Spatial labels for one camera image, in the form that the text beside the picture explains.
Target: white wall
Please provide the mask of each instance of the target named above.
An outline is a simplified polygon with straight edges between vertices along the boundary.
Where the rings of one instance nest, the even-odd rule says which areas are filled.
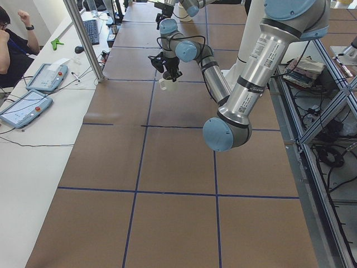
[[[60,22],[68,15],[63,0],[31,0],[37,7],[50,33],[57,29]]]
[[[19,9],[27,11],[31,16],[31,22],[41,46],[48,41],[59,23],[68,14],[63,0],[0,0],[0,6],[10,16],[11,24],[8,28],[25,39],[27,32],[17,11]]]

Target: label sticker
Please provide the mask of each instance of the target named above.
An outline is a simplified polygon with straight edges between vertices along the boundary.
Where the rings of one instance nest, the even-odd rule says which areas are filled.
[[[272,70],[276,67],[279,57],[283,54],[285,46],[282,43],[265,38],[259,38],[250,57],[259,62],[259,65]]]
[[[247,110],[248,108],[250,108],[250,101],[252,100],[252,96],[251,95],[247,95],[243,101],[243,103],[240,105],[238,112],[240,113],[244,113],[245,110]]]

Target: person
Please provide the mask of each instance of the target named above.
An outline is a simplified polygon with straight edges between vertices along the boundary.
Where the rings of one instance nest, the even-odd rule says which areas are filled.
[[[40,52],[30,15],[19,10],[18,15],[26,27],[27,40],[9,30],[10,17],[0,6],[0,87],[14,87]]]

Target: computer mouse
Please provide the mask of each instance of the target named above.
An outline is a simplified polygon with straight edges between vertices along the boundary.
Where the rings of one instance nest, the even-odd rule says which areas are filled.
[[[82,47],[82,46],[76,46],[74,48],[74,52],[77,54],[82,53],[83,51],[84,51],[84,47]]]

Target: metal pole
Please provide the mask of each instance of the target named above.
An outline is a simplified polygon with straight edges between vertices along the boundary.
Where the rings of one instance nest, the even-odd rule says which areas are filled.
[[[93,50],[93,47],[89,40],[89,37],[85,31],[83,21],[79,14],[77,5],[74,2],[74,0],[63,0],[63,2],[65,3],[65,6],[68,10],[69,15],[71,16],[71,19],[73,21],[74,27],[76,28],[79,40],[81,41],[81,43],[84,47],[84,52],[87,55],[89,64],[90,64],[91,68],[93,69],[93,72],[94,72],[98,82],[101,82],[104,79],[104,75],[103,75],[101,67],[98,64],[98,59],[95,56],[95,52]]]

